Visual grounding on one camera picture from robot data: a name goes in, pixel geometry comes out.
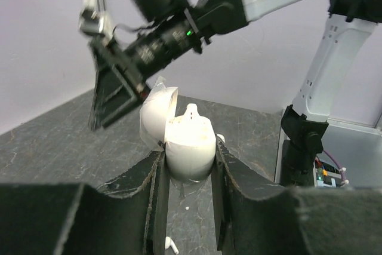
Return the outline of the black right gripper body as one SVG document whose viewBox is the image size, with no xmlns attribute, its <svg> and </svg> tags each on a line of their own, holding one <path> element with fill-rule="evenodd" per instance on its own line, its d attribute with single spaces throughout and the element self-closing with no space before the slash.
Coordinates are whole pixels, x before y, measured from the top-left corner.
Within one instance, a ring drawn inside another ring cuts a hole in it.
<svg viewBox="0 0 382 255">
<path fill-rule="evenodd" d="M 89 41 L 96 71 L 95 90 L 111 97 L 125 89 L 130 98 L 147 99 L 149 86 L 133 61 L 114 40 L 107 44 L 100 36 Z"/>
</svg>

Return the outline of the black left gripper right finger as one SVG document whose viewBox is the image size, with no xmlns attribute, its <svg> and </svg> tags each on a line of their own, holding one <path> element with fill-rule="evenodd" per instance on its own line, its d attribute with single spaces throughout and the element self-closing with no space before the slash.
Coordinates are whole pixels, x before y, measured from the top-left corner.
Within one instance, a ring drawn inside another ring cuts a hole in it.
<svg viewBox="0 0 382 255">
<path fill-rule="evenodd" d="M 211 172 L 223 254 L 380 254 L 381 190 L 285 188 L 216 142 Z"/>
</svg>

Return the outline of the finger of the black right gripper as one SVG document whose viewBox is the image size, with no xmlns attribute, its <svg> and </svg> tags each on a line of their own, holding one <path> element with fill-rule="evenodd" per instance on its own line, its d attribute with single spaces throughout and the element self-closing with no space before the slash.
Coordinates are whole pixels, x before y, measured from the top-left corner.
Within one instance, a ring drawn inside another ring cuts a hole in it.
<svg viewBox="0 0 382 255">
<path fill-rule="evenodd" d="M 89 127 L 107 128 L 140 106 L 137 94 L 114 66 L 103 66 L 96 73 Z"/>
</svg>

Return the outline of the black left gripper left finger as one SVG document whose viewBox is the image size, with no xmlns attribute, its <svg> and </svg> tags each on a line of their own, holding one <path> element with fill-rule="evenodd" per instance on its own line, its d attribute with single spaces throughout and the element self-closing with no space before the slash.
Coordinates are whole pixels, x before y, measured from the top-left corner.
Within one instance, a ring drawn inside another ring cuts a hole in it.
<svg viewBox="0 0 382 255">
<path fill-rule="evenodd" d="M 151 152 L 98 188 L 1 185 L 2 254 L 164 254 L 170 177 Z"/>
</svg>

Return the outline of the white oval charging case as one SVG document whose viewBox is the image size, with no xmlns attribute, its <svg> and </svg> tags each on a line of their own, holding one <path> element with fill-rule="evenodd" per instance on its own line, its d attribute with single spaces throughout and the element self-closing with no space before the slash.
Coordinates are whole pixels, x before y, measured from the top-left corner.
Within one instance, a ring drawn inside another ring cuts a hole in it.
<svg viewBox="0 0 382 255">
<path fill-rule="evenodd" d="M 152 151 L 165 152 L 173 179 L 199 183 L 212 170 L 215 132 L 205 116 L 195 121 L 186 121 L 184 113 L 177 116 L 177 102 L 178 88 L 167 87 L 159 76 L 140 108 L 140 138 Z"/>
</svg>

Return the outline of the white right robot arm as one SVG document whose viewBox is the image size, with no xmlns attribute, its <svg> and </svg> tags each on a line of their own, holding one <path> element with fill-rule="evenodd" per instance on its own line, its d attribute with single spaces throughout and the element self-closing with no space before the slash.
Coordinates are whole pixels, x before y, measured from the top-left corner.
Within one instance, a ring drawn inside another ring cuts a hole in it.
<svg viewBox="0 0 382 255">
<path fill-rule="evenodd" d="M 280 145 L 280 114 L 291 103 L 324 31 L 328 0 L 305 0 L 271 13 L 203 55 L 187 53 L 160 72 L 179 89 L 177 113 L 196 103 L 229 149 L 273 177 Z M 354 60 L 335 98 L 324 136 L 325 162 L 336 159 L 350 184 L 381 185 L 381 28 Z"/>
</svg>

